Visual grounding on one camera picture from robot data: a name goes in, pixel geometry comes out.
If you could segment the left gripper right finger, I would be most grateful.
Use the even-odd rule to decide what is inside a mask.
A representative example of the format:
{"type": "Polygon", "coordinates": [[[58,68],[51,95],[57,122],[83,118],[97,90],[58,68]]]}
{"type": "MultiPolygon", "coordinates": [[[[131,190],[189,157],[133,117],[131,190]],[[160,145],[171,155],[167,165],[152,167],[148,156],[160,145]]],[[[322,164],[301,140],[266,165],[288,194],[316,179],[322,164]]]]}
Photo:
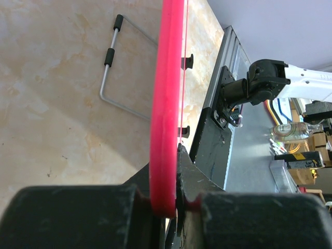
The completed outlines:
{"type": "Polygon", "coordinates": [[[177,147],[181,248],[331,248],[331,216],[316,196],[229,193],[177,147]]]}

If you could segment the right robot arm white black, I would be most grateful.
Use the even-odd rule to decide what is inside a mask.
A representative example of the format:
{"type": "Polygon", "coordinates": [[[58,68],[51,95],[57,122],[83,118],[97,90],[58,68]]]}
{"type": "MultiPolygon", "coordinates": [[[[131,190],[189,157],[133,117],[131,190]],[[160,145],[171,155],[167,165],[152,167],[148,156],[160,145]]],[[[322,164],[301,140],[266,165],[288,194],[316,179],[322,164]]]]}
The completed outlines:
{"type": "Polygon", "coordinates": [[[258,105],[276,98],[331,102],[331,73],[262,59],[250,65],[246,78],[224,85],[220,94],[228,107],[258,105]]]}

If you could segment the whiteboard with pink frame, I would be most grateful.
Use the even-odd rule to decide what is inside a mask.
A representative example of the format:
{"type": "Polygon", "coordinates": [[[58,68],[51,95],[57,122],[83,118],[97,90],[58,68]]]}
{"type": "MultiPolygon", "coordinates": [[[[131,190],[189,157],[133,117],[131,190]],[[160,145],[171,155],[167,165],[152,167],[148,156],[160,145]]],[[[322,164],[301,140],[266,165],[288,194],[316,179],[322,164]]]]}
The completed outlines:
{"type": "Polygon", "coordinates": [[[163,1],[150,122],[149,192],[154,215],[176,214],[184,1],[163,1]]]}

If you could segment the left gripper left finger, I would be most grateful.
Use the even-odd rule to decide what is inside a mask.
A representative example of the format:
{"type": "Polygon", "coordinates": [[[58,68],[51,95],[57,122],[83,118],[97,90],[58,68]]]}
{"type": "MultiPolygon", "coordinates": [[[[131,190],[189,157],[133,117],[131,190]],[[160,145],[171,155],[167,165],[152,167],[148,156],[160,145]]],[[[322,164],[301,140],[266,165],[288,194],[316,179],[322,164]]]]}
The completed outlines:
{"type": "Polygon", "coordinates": [[[1,216],[1,248],[164,248],[148,167],[121,185],[30,186],[1,216]]]}

